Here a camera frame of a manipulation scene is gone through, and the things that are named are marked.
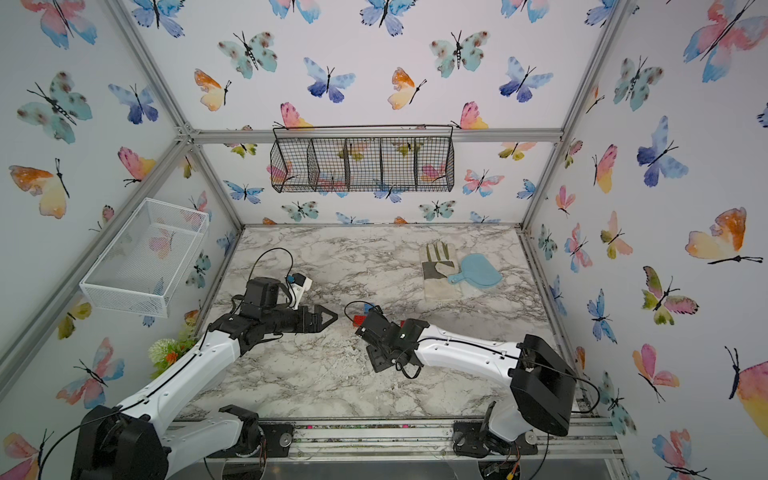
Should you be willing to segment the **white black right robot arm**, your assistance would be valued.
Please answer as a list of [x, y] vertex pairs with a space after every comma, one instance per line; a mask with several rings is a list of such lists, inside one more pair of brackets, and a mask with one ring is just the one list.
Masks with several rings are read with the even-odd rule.
[[538, 430], [554, 437], [569, 434], [578, 377], [541, 337], [520, 342], [482, 340], [452, 333], [423, 320], [389, 321], [378, 307], [356, 330], [366, 343], [375, 372], [390, 367], [415, 379], [425, 367], [447, 368], [496, 382], [512, 398], [493, 401], [479, 428], [454, 430], [454, 452], [483, 458], [491, 452], [519, 454]]

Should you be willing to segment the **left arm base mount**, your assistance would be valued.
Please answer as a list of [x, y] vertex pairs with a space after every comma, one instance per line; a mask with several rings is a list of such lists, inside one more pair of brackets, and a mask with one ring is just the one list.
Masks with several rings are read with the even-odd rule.
[[232, 447], [217, 453], [222, 458], [287, 458], [293, 444], [295, 426], [292, 423], [261, 421], [245, 422]]

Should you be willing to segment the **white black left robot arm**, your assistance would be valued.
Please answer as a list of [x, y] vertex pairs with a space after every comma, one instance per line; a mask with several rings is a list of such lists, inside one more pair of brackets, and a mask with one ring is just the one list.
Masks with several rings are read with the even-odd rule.
[[77, 429], [74, 479], [167, 479], [210, 455], [267, 455], [267, 438], [257, 413], [227, 405], [206, 419], [170, 431], [186, 405], [213, 386], [254, 347], [285, 334], [316, 334], [337, 313], [299, 303], [311, 282], [257, 277], [232, 298], [232, 308], [211, 322], [179, 361], [135, 394], [107, 408], [96, 407]]

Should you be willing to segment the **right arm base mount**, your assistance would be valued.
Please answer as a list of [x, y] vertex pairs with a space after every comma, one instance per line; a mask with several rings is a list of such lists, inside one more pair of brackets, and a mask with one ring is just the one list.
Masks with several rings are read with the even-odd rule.
[[454, 422], [452, 449], [457, 456], [475, 459], [491, 454], [517, 457], [539, 453], [538, 446], [528, 443], [525, 434], [514, 441], [503, 440], [492, 434], [489, 427], [480, 421]]

